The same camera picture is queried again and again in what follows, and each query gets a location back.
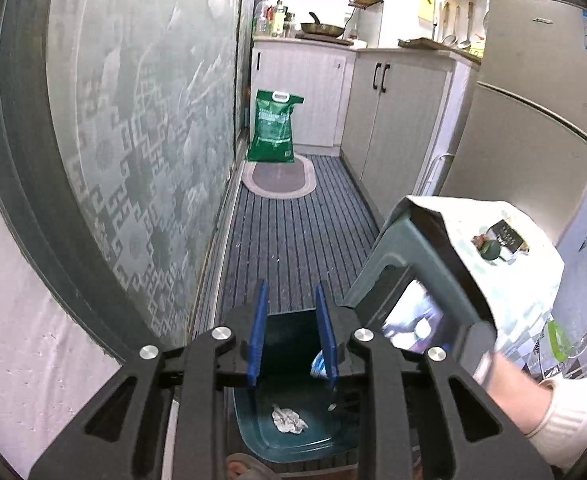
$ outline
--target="white sleeve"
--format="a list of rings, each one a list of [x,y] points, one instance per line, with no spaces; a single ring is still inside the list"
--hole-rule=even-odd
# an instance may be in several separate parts
[[[551,406],[527,438],[549,464],[567,472],[587,449],[587,378],[558,376],[541,385],[553,390]]]

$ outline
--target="crumpled tissue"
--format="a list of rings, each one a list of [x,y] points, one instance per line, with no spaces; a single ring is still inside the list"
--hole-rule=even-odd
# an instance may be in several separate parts
[[[289,408],[280,409],[277,404],[274,404],[274,412],[271,416],[280,433],[301,434],[303,430],[309,429],[309,426],[300,418],[300,415]]]

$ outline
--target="black cabinet handle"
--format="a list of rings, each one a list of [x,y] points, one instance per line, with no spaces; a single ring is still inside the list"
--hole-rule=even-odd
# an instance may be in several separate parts
[[[374,90],[378,90],[378,85],[376,85],[375,83],[375,79],[378,76],[378,69],[382,66],[382,63],[376,63],[375,64],[375,70],[373,71],[373,89]]]
[[[390,68],[391,65],[389,63],[386,63],[384,66],[384,70],[382,71],[382,82],[380,83],[380,90],[383,94],[387,91],[387,89],[384,87],[384,77],[387,75],[387,70],[389,70]]]

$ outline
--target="plastic bag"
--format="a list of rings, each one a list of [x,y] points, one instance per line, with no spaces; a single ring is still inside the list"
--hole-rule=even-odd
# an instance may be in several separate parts
[[[303,97],[285,92],[258,90],[256,133],[247,159],[251,162],[293,162],[291,114]]]

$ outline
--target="frying pan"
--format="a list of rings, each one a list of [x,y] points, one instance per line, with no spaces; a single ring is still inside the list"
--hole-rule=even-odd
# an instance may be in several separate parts
[[[310,12],[310,14],[315,23],[301,23],[300,26],[303,32],[307,34],[321,34],[331,38],[337,38],[345,33],[345,29],[343,27],[336,27],[336,25],[320,23],[318,16],[316,16],[314,12]]]

